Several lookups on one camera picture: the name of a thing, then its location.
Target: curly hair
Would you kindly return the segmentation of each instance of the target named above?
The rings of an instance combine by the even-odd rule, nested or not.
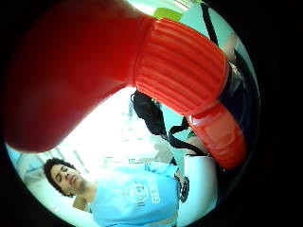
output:
[[[67,166],[67,167],[70,167],[70,168],[73,168],[76,170],[76,168],[70,164],[70,163],[67,163],[65,160],[62,160],[62,159],[58,159],[58,158],[52,158],[52,159],[48,159],[45,164],[44,164],[44,171],[45,171],[45,176],[47,178],[47,180],[49,181],[49,183],[51,185],[53,185],[53,187],[55,189],[57,189],[57,191],[59,191],[62,195],[66,196],[66,197],[70,197],[70,198],[73,198],[74,197],[74,194],[70,194],[70,195],[66,195],[63,193],[62,189],[55,183],[55,181],[52,179],[51,175],[50,175],[50,169],[54,166],[54,165],[64,165],[64,166]]]

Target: light blue t-shirt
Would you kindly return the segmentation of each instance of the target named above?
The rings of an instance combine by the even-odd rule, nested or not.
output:
[[[104,171],[89,204],[100,226],[150,226],[179,208],[178,166],[160,162],[120,166]]]

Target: black backpack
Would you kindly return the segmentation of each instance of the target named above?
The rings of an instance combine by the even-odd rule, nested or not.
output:
[[[137,90],[131,95],[131,101],[137,116],[145,121],[149,131],[167,139],[164,117],[159,105],[156,105],[151,97]]]

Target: red ribbed tube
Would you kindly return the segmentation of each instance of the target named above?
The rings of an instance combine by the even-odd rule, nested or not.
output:
[[[229,72],[217,45],[169,19],[156,21],[146,39],[134,76],[140,92],[183,115],[198,114],[216,102]]]

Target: backpack strap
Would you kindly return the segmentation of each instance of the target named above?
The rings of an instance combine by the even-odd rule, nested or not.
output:
[[[187,142],[184,142],[182,140],[177,139],[174,134],[179,131],[187,130],[188,129],[188,122],[185,117],[183,117],[182,123],[180,126],[172,126],[169,130],[169,135],[168,135],[168,141],[170,145],[174,148],[187,148],[191,149],[196,152],[195,155],[191,156],[206,156],[204,152],[202,152],[199,148],[196,146],[193,146]]]
[[[206,25],[206,29],[207,29],[207,32],[208,32],[209,39],[215,45],[219,46],[215,28],[212,25],[212,22],[210,20],[209,11],[208,11],[209,6],[206,3],[201,3],[201,8],[202,8],[203,19],[205,21],[205,25]]]

